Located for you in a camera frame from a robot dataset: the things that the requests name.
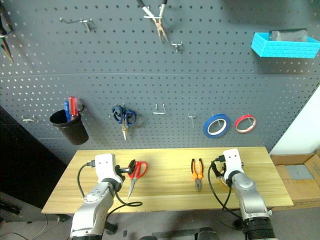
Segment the red scissors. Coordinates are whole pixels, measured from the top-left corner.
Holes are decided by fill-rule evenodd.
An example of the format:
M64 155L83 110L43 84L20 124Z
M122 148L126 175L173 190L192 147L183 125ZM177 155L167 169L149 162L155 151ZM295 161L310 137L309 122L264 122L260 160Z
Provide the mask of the red scissors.
M141 173L141 169L142 169L141 166L142 165L145 166L145 169L144 169L144 172ZM143 175L145 175L147 170L148 170L148 163L146 161L136 161L135 162L135 168L133 170L133 173L128 174L129 178L131 179L131 185L130 185L130 189L129 189L129 193L128 193L128 198L130 197L130 195L134 189L136 181L139 178L141 178Z

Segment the black pen holder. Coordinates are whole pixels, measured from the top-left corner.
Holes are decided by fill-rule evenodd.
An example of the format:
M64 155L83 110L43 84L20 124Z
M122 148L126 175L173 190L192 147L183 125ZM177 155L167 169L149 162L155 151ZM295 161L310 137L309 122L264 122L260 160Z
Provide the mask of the black pen holder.
M73 145L84 144L89 139L85 126L81 121L80 114L78 114L75 119L67 121L66 111L60 110L51 115L50 122L52 122L53 126L57 127Z

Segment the wooden tabletop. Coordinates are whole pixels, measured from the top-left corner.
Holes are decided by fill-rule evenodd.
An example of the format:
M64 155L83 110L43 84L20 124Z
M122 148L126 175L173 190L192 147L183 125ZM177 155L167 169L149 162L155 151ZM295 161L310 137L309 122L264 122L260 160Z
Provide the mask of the wooden tabletop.
M123 207L117 212L148 212L195 209L220 209L221 206L210 191L208 168L211 161L223 154L224 150L233 147L211 148L164 148L164 149L117 149L117 150L78 150L57 183L42 213L72 214L83 203L77 187L77 173L87 161L96 155L112 153L120 167L127 167L132 159L148 162L146 174L134 186L130 199L128 191L130 179L126 176L119 196L125 202L141 201L139 207ZM258 191L264 198L267 207L291 206L291 198L272 162L265 147L237 147L244 171L256 182ZM204 165L202 189L196 191L195 181L191 174L191 159L201 158ZM85 167L80 182L85 193L97 183L94 168ZM222 187L211 173L211 181L222 202L228 195L228 189ZM116 198L111 209L120 206ZM227 204L229 208L238 208L238 200L232 191Z

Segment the cardboard box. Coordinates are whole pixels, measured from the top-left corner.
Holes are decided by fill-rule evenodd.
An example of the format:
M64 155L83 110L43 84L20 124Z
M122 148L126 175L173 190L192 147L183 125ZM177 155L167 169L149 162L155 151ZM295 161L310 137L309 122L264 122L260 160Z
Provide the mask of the cardboard box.
M273 210L320 207L320 150L316 154L272 155L294 206L275 207ZM293 180L286 165L305 165L314 179Z

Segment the gray floor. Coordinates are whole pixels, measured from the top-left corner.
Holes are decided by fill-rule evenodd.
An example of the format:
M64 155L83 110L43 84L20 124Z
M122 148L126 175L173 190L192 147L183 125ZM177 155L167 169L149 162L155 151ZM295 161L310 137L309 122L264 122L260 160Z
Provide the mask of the gray floor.
M194 211L167 211L146 212L111 215L109 221L118 224L118 231L113 236L104 234L104 240L138 240L143 236L158 232L173 230L197 229L212 227L218 234L219 240L243 240L241 231L230 229L234 217L221 210L194 210ZM72 220L66 222L49 221L44 235L38 240L65 240L67 239ZM298 210L274 211L272 224L276 237L280 240L319 240L320 239L320 207ZM39 232L45 221L2 222L0 235L8 232L22 234L31 240ZM21 240L15 235L7 235L1 240ZM193 240L193 236L171 237L172 240Z

